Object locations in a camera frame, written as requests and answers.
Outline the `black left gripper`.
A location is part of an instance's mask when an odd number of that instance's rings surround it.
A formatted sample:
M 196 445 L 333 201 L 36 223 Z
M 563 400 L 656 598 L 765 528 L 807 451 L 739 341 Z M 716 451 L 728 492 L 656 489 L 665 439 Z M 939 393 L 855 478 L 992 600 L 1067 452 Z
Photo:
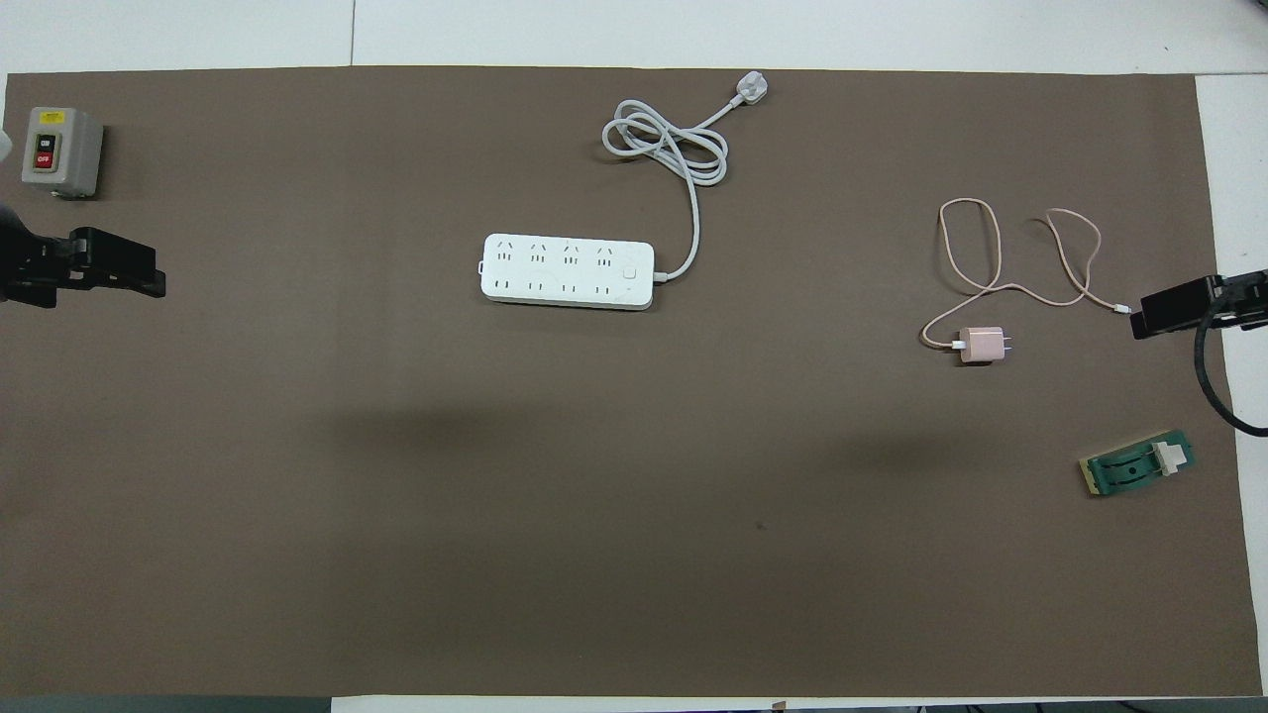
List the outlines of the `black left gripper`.
M 1 301 L 41 308 L 57 306 L 61 289 L 72 289 L 74 266 L 82 271 L 79 291 L 131 291 L 151 298 L 166 296 L 166 275 L 156 266 L 156 250 L 104 230 L 74 230 L 68 239 L 46 239 L 28 230 L 16 212 L 1 206 Z M 113 271 L 153 271 L 137 278 Z

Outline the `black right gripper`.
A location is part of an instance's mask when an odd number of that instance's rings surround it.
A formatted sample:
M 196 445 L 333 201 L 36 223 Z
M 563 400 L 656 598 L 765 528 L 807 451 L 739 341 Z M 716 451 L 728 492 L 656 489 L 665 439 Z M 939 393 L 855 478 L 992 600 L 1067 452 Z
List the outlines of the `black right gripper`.
M 1141 299 L 1141 310 L 1132 313 L 1132 335 L 1136 340 L 1200 329 L 1216 298 L 1222 308 L 1216 316 L 1217 329 L 1252 331 L 1267 326 L 1267 270 L 1244 271 L 1236 277 L 1197 278 L 1155 292 Z

